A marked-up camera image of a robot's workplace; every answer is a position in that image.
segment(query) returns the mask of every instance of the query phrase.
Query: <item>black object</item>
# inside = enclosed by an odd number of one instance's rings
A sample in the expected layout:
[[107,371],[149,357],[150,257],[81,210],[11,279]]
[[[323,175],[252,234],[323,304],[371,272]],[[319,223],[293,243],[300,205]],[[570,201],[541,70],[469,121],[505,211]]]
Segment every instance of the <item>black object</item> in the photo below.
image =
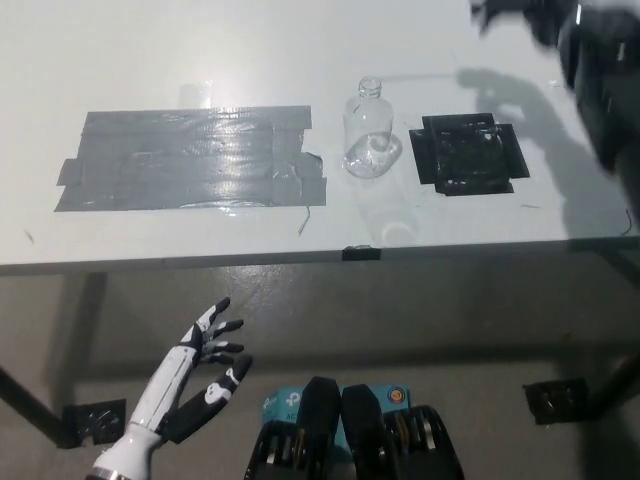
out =
[[69,405],[62,409],[65,430],[75,432],[80,442],[91,437],[94,445],[116,442],[127,424],[126,400]]
[[262,427],[245,480],[326,479],[339,418],[338,384],[312,378],[302,392],[295,424],[272,420]]
[[343,262],[362,262],[365,260],[380,260],[380,258],[382,258],[382,250],[368,245],[347,247],[342,250]]
[[429,406],[381,413],[366,385],[342,392],[342,422],[358,480],[463,480],[440,415]]
[[447,196],[512,193],[510,178],[529,177],[511,125],[490,113],[422,118],[409,132],[421,184]]
[[534,383],[525,385],[524,391],[538,425],[585,418],[589,387],[584,378]]
[[307,435],[336,436],[340,419],[340,388],[331,378],[313,377],[300,398],[296,424]]
[[398,456],[398,478],[464,479],[449,433],[434,408],[388,412],[383,421]]
[[58,448],[76,448],[81,444],[77,432],[68,429],[51,410],[16,382],[0,367],[0,398],[36,427]]
[[640,378],[640,354],[626,358],[600,388],[589,393],[580,378],[525,386],[529,409],[538,425],[598,420],[626,400]]
[[342,424],[358,480],[399,478],[380,403],[368,386],[354,385],[342,391]]

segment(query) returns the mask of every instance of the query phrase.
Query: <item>white table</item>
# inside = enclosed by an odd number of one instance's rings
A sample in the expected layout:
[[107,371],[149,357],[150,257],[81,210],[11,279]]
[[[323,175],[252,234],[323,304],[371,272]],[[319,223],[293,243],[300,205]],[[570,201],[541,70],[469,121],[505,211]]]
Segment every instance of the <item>white table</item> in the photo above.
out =
[[[2,273],[637,240],[621,236],[624,200],[593,159],[555,55],[517,20],[480,39],[467,0],[9,1],[0,32]],[[383,79],[404,151],[362,182],[341,165],[341,115],[370,74]],[[408,131],[420,117],[486,110],[461,82],[495,88],[492,113],[515,118],[531,178],[513,181],[514,194],[447,198],[418,181]],[[54,213],[88,111],[192,107],[193,85],[202,106],[311,105],[304,148],[324,159],[327,205],[311,208],[302,234],[304,207]]]

